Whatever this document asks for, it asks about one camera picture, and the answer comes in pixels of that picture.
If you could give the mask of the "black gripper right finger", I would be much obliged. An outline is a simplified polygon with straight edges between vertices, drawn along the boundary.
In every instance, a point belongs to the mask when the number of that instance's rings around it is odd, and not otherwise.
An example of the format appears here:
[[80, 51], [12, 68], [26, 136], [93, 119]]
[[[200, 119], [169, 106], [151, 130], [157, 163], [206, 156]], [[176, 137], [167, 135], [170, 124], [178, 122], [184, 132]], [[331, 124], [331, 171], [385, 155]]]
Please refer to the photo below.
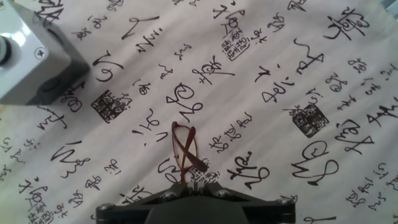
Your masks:
[[206, 223], [295, 223], [295, 202], [263, 200], [218, 183], [196, 184], [198, 211]]

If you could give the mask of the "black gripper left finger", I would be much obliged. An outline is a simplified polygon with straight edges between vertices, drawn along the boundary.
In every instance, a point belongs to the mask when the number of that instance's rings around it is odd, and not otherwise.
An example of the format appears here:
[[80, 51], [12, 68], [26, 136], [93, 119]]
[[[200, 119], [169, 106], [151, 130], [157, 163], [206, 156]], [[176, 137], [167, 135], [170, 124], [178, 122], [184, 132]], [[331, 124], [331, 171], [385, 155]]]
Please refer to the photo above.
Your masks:
[[96, 207], [96, 224], [145, 224], [150, 211], [158, 205], [163, 205], [184, 197], [192, 196], [195, 189], [190, 184], [173, 184], [171, 187], [140, 199], [129, 205], [117, 206], [113, 203], [104, 203]]

